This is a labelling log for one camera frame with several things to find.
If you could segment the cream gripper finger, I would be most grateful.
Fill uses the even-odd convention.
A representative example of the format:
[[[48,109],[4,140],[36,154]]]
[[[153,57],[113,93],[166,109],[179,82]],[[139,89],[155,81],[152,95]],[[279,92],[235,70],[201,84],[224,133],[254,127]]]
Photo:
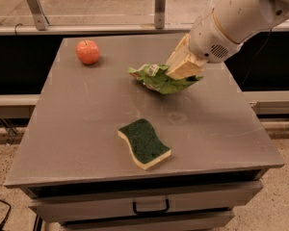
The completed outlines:
[[[167,60],[167,66],[169,68],[166,75],[174,80],[196,76],[202,72],[203,66],[206,63],[206,60],[191,53],[187,55],[172,54]]]
[[[189,35],[185,34],[167,59],[167,65],[182,65],[187,62],[190,54],[188,40]]]

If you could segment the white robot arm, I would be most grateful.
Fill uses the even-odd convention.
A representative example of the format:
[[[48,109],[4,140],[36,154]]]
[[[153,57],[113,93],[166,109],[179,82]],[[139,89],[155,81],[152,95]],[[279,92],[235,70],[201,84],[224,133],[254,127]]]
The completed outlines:
[[[289,0],[221,0],[201,15],[167,60],[174,80],[198,75],[207,63],[222,63],[254,35],[289,19]]]

